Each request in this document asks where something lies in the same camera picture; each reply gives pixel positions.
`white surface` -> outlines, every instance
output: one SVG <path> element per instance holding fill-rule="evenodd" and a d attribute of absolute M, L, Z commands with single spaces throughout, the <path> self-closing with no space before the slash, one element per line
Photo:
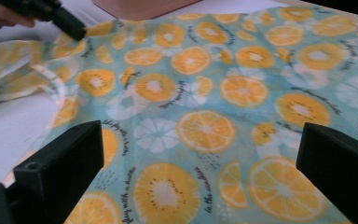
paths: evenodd
<path fill-rule="evenodd" d="M 63 0 L 63 5 L 87 25 L 113 19 L 90 0 Z M 270 0 L 203 0 L 164 17 L 190 12 L 250 13 L 279 6 L 285 5 Z M 58 33 L 59 30 L 53 24 L 39 22 L 34 29 L 14 27 L 0 30 L 0 42 L 9 39 L 52 41 Z M 57 109 L 44 93 L 0 104 L 0 182 L 40 137 Z"/>

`finger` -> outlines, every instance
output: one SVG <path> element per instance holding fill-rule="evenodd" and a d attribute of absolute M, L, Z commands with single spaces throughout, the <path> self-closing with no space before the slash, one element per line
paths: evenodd
<path fill-rule="evenodd" d="M 18 13 L 0 5 L 0 21 L 10 21 L 14 24 L 20 24 L 27 27 L 33 27 L 34 21 L 32 19 L 24 18 Z"/>
<path fill-rule="evenodd" d="M 0 26 L 15 26 L 16 23 L 12 22 L 12 21 L 2 21 L 0 20 Z"/>

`fabric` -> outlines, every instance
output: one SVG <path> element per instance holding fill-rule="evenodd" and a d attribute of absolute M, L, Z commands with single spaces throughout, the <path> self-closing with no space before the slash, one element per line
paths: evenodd
<path fill-rule="evenodd" d="M 0 101 L 40 90 L 61 109 L 30 150 L 103 123 L 105 166 L 66 223 L 349 223 L 295 160 L 305 122 L 358 139 L 350 19 L 277 7 L 0 44 Z"/>

